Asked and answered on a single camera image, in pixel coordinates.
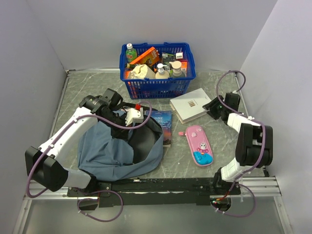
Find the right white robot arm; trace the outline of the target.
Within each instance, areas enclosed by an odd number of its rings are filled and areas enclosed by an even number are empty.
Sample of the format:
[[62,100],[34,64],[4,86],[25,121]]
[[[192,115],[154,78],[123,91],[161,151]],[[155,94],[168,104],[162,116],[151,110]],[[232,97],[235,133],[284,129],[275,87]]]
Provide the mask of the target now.
[[214,175],[213,189],[218,194],[226,193],[231,183],[253,169],[268,166],[273,161],[273,128],[262,126],[253,117],[239,112],[240,100],[240,95],[227,93],[225,98],[219,95],[202,106],[213,119],[222,119],[238,132],[235,157]]

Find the pink cat pencil case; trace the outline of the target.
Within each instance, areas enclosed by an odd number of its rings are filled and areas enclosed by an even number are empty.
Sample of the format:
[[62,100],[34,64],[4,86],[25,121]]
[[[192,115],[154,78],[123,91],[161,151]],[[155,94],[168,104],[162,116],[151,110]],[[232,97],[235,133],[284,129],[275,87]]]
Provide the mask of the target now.
[[213,152],[202,126],[192,125],[178,134],[186,137],[193,161],[197,166],[206,167],[213,163]]

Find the white notebook with barcode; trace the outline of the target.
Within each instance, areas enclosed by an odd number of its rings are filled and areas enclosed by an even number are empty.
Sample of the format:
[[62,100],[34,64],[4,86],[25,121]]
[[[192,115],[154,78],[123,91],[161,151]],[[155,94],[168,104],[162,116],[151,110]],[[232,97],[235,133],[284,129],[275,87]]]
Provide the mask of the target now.
[[204,105],[212,100],[202,88],[180,95],[170,100],[170,106],[179,121],[184,124],[207,113]]

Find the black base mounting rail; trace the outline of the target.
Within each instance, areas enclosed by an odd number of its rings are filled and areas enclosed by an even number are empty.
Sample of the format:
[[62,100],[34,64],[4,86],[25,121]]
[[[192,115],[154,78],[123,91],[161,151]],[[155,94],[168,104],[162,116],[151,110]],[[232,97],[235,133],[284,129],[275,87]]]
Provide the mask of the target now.
[[99,207],[120,205],[117,192],[124,205],[169,205],[196,204],[210,205],[210,198],[223,197],[231,187],[230,182],[222,182],[212,177],[194,178],[138,178],[115,182],[100,181],[96,193],[81,192],[77,188],[68,189],[68,197],[91,197],[97,199]]

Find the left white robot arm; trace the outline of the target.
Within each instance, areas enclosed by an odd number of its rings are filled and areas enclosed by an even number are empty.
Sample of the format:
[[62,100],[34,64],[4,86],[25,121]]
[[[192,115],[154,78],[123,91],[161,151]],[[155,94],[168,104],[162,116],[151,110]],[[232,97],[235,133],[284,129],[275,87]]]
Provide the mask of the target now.
[[75,187],[86,196],[97,188],[96,176],[84,170],[64,167],[64,160],[71,147],[93,126],[102,122],[117,138],[126,139],[130,126],[142,113],[138,106],[128,108],[120,115],[117,110],[124,107],[122,97],[107,89],[101,96],[88,95],[78,105],[70,119],[45,143],[29,147],[25,152],[28,181],[34,180],[52,192],[62,187]]

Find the green drink bottle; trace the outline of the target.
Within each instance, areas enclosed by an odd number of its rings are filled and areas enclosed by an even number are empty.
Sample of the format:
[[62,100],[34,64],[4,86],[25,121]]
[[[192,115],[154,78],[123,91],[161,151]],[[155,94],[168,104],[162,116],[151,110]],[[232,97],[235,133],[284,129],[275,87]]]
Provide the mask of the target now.
[[127,47],[126,58],[128,62],[131,63],[133,60],[137,58],[137,51],[131,43],[128,43],[126,47]]

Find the orange snack box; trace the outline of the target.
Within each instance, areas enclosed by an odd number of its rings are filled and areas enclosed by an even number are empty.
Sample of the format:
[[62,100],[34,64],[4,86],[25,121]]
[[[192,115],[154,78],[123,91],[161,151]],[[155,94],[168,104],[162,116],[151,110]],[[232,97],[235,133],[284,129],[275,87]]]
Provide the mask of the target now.
[[160,61],[160,56],[158,50],[155,47],[151,47],[143,54],[138,56],[136,59],[130,62],[131,65],[134,64],[146,64],[148,66],[153,66]]

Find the blue grey backpack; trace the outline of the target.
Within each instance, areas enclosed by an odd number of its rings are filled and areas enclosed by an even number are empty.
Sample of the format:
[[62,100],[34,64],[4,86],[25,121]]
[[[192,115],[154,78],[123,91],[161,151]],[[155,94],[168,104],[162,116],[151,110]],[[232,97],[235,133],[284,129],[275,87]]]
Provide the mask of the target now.
[[128,139],[111,136],[102,122],[91,127],[78,143],[78,168],[97,180],[117,181],[154,170],[163,157],[162,127],[152,117],[142,127],[131,130]]

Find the beige crumpled paper bag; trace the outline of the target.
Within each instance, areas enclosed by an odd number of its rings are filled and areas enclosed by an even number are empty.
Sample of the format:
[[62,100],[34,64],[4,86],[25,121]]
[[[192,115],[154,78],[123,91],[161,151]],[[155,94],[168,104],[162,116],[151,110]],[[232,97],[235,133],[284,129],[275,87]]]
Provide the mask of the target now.
[[155,72],[146,64],[137,65],[126,76],[127,79],[155,79]]

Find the aluminium frame rail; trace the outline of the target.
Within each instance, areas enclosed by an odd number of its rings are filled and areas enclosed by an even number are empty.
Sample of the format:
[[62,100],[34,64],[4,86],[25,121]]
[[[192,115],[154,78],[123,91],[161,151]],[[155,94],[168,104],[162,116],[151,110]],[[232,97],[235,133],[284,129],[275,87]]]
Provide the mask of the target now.
[[270,176],[265,167],[261,172],[257,169],[256,172],[241,178],[239,183],[248,187],[257,197],[282,196],[276,177]]

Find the small white barcode box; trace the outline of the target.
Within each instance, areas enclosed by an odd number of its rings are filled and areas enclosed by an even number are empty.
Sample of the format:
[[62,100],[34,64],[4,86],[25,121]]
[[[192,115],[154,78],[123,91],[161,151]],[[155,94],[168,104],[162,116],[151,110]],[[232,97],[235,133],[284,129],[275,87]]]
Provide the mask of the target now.
[[175,54],[176,59],[183,59],[183,53],[179,52]]

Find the orange box in basket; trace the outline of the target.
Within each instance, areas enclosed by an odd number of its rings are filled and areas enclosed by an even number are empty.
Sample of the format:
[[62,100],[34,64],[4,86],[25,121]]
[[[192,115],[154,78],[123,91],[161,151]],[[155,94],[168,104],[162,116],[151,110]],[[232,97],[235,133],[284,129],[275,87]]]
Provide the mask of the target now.
[[187,75],[187,67],[188,67],[188,62],[186,60],[183,60],[181,62],[181,70],[185,75]]

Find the beige pump bottle white cap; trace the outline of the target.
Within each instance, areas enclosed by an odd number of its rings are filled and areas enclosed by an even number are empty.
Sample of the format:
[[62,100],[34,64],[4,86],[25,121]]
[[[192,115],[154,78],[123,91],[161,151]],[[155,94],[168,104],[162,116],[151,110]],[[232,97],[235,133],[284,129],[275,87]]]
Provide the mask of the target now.
[[157,65],[157,73],[155,75],[155,79],[168,79],[170,77],[170,74],[168,71],[164,69],[165,65],[162,63],[159,63]]

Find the grey pump bottle beige cap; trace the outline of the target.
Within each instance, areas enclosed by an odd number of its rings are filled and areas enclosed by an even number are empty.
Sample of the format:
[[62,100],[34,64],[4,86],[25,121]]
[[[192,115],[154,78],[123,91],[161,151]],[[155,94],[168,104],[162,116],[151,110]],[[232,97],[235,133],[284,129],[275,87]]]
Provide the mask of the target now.
[[171,78],[185,78],[186,75],[185,73],[182,71],[182,63],[180,61],[170,61],[169,62],[170,66],[171,66]]

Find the Jane Eyre book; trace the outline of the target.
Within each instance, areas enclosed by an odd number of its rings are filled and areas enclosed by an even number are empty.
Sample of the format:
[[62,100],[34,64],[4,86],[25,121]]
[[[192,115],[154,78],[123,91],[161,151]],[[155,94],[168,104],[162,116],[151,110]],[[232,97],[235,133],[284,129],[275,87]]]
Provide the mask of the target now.
[[172,141],[172,111],[152,111],[146,127],[152,133],[155,141],[160,137],[160,127],[163,133],[163,147],[170,148]]

